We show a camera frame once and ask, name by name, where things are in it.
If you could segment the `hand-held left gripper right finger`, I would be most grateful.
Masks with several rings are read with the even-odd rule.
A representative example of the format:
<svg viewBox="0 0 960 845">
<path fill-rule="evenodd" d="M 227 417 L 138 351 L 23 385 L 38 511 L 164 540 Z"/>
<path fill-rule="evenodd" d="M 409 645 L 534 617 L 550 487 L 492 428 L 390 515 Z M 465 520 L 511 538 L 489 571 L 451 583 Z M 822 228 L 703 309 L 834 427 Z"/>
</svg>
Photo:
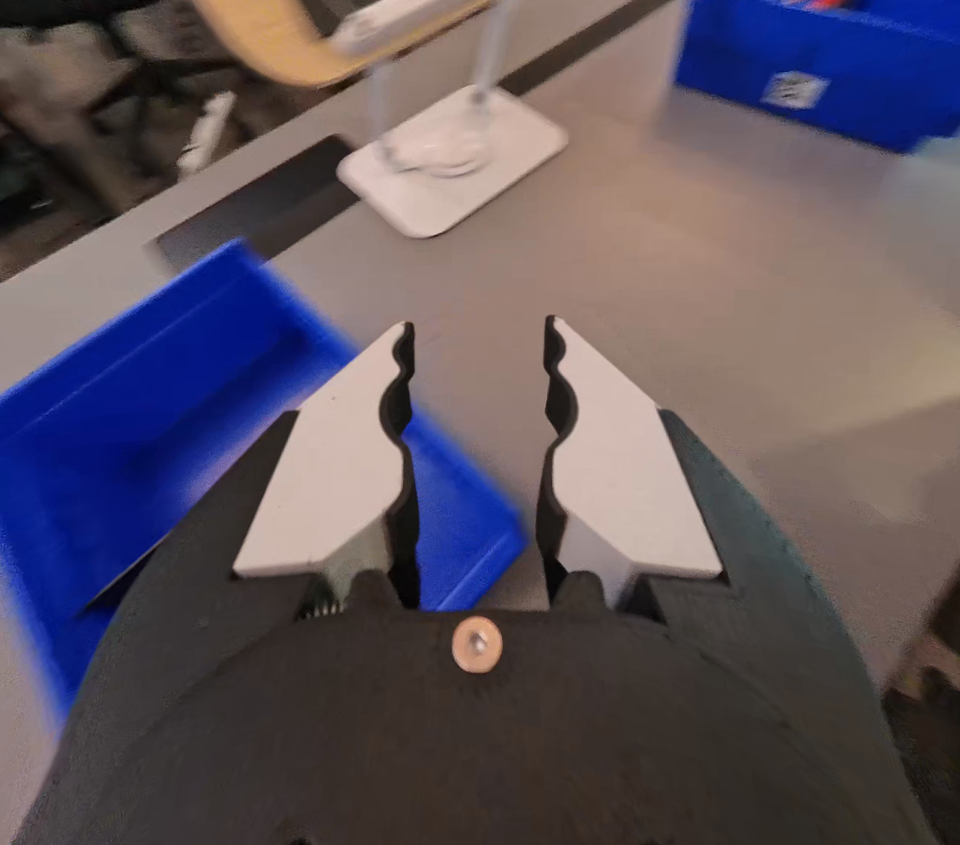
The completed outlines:
<svg viewBox="0 0 960 845">
<path fill-rule="evenodd" d="M 554 439 L 534 533 L 550 599 L 574 573 L 599 580 L 609 609 L 627 609 L 649 578 L 721 578 L 724 565 L 654 399 L 557 315 L 544 322 L 542 363 Z"/>
</svg>

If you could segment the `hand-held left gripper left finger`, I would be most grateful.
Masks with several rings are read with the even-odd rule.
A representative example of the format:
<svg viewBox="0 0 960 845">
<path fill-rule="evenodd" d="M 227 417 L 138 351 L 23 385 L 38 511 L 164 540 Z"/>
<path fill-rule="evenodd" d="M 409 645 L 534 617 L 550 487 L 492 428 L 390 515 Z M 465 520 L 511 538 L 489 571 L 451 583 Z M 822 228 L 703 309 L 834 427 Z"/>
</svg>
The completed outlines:
<svg viewBox="0 0 960 845">
<path fill-rule="evenodd" d="M 416 609 L 420 508 L 412 453 L 415 328 L 389 327 L 301 404 L 233 574 L 318 576 L 344 602 L 354 578 L 386 575 Z"/>
</svg>

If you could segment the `blue bin with black divider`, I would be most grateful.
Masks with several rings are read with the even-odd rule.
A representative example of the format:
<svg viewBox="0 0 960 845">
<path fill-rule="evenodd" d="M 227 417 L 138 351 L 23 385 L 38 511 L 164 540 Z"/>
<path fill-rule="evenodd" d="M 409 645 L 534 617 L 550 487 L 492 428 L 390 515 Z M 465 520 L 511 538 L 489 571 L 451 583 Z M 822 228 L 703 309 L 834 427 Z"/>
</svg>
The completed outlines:
<svg viewBox="0 0 960 845">
<path fill-rule="evenodd" d="M 2 559 L 55 726 L 123 596 L 178 541 L 210 561 L 173 565 L 182 585 L 162 622 L 184 605 L 188 627 L 213 632 L 221 611 L 249 607 L 242 649 L 295 615 L 345 607 L 319 576 L 241 579 L 234 559 L 302 403 L 400 322 L 414 325 L 418 371 L 417 318 L 405 303 L 377 309 L 372 336 L 354 342 L 234 242 L 2 395 Z M 469 610 L 527 538 L 507 496 L 425 418 L 413 384 L 415 609 Z"/>
</svg>

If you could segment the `blue bin with cables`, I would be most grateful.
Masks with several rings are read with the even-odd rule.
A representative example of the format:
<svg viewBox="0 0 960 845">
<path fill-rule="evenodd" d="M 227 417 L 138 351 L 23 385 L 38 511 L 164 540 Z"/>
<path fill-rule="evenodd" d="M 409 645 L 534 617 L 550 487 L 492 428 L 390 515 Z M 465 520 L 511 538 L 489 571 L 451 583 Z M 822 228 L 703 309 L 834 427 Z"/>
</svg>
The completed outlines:
<svg viewBox="0 0 960 845">
<path fill-rule="evenodd" d="M 958 135 L 959 0 L 689 0 L 675 81 L 894 153 Z"/>
</svg>

